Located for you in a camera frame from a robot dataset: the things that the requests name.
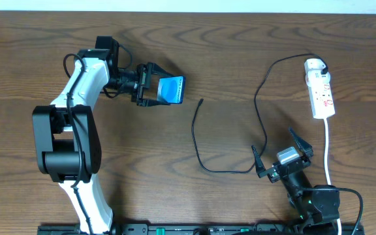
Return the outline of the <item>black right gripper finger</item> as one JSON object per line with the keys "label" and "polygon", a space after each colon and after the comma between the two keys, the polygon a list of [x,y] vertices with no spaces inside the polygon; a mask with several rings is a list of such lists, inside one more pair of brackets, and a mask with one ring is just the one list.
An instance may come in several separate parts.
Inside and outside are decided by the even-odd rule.
{"label": "black right gripper finger", "polygon": [[262,178],[265,176],[266,168],[264,167],[264,164],[261,160],[261,156],[259,155],[256,147],[254,145],[251,146],[254,158],[255,158],[255,170],[259,178]]}
{"label": "black right gripper finger", "polygon": [[296,132],[291,127],[289,127],[289,133],[292,135],[293,140],[295,141],[298,149],[303,154],[303,156],[313,157],[313,155],[314,155],[313,146],[311,144],[309,144],[308,142],[306,142],[303,138],[298,136],[296,134]]}

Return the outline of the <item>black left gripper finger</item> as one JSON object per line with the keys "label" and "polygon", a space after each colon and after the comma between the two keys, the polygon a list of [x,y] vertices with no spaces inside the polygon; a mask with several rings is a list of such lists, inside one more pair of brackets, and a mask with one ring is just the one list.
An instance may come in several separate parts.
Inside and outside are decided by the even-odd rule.
{"label": "black left gripper finger", "polygon": [[165,71],[162,67],[158,66],[156,63],[148,63],[148,71],[151,75],[157,75],[162,78],[171,78],[174,77],[173,74]]}
{"label": "black left gripper finger", "polygon": [[138,101],[138,105],[142,106],[142,107],[160,106],[160,105],[167,106],[167,105],[170,105],[170,103],[165,102],[165,101],[158,101],[158,100],[153,100],[153,99],[144,99],[144,98],[141,98]]}

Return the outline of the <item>blue Galaxy smartphone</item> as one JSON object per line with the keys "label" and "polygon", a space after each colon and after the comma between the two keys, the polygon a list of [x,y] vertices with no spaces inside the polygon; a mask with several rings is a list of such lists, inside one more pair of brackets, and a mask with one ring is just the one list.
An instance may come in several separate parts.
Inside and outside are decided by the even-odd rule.
{"label": "blue Galaxy smartphone", "polygon": [[157,100],[170,104],[181,104],[183,102],[186,78],[176,76],[160,78],[157,91]]}

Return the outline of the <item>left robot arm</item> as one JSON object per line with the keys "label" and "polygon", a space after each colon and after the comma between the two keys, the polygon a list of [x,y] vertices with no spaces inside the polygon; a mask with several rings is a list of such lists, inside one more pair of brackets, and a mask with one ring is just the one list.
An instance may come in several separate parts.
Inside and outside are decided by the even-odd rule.
{"label": "left robot arm", "polygon": [[119,234],[114,211],[99,182],[102,149],[93,109],[101,93],[113,99],[124,93],[138,106],[165,105],[144,98],[152,76],[173,78],[155,63],[136,70],[118,66],[122,45],[111,36],[98,36],[95,47],[67,54],[74,59],[65,88],[49,105],[32,113],[37,165],[66,192],[80,220],[77,234]]}

